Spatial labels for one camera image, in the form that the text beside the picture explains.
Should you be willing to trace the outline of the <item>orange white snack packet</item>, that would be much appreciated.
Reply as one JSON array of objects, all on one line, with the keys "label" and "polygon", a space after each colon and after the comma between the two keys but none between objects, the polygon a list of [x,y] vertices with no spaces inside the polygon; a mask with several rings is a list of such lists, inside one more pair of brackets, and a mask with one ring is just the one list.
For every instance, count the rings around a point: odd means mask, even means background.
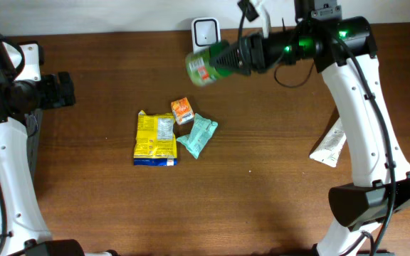
[{"label": "orange white snack packet", "polygon": [[172,113],[178,125],[183,125],[194,120],[194,111],[186,97],[171,103]]}]

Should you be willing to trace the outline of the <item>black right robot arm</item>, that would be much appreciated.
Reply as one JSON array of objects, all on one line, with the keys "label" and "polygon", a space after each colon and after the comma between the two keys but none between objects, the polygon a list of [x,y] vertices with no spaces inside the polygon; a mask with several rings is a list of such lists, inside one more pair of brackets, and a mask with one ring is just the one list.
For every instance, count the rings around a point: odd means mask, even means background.
[{"label": "black right robot arm", "polygon": [[336,1],[296,1],[295,28],[273,33],[262,1],[240,1],[238,6],[243,19],[263,19],[263,30],[239,36],[211,58],[211,66],[250,75],[313,59],[347,138],[352,182],[329,190],[334,218],[312,253],[356,255],[368,240],[375,255],[393,214],[410,206],[410,163],[382,95],[377,45],[368,20],[343,18]]}]

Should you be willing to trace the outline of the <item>green lid jar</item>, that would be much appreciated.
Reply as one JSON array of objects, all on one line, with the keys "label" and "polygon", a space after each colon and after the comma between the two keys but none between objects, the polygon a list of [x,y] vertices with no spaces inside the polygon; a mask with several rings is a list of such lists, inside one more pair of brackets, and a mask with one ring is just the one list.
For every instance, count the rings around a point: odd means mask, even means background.
[{"label": "green lid jar", "polygon": [[188,54],[185,59],[186,71],[196,86],[204,87],[233,74],[230,70],[215,68],[210,64],[210,60],[228,46],[228,41],[221,41],[199,52]]}]

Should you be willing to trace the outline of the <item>yellow snack packet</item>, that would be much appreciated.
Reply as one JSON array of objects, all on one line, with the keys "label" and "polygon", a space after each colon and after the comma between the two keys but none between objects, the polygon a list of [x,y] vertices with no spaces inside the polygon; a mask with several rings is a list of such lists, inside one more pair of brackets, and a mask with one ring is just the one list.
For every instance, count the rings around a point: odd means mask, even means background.
[{"label": "yellow snack packet", "polygon": [[174,124],[172,113],[148,115],[143,110],[138,113],[133,154],[135,166],[177,165]]}]

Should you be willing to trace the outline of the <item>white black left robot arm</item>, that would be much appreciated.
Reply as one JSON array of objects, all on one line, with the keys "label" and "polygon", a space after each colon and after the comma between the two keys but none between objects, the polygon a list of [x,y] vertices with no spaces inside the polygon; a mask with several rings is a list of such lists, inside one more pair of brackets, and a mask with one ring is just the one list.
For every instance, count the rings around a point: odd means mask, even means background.
[{"label": "white black left robot arm", "polygon": [[44,75],[43,49],[0,34],[0,255],[84,255],[74,239],[54,240],[33,187],[26,119],[75,104],[69,73]]}]

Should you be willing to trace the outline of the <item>white cream tube gold cap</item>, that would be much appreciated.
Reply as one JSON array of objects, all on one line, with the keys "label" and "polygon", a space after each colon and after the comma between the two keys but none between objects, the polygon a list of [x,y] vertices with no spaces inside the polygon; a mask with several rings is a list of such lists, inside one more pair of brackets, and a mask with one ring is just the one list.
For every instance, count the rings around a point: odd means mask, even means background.
[{"label": "white cream tube gold cap", "polygon": [[342,120],[339,117],[319,145],[310,153],[309,158],[335,168],[346,140]]}]

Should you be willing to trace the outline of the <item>mint green tissue packet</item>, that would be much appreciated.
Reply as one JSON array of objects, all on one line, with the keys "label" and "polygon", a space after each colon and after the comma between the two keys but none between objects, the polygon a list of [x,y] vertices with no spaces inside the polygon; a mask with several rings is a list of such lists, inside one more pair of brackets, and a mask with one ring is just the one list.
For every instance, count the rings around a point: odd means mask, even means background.
[{"label": "mint green tissue packet", "polygon": [[200,114],[195,114],[194,124],[190,133],[178,137],[177,141],[184,145],[195,159],[198,159],[201,151],[212,138],[217,127],[217,122],[204,118]]}]

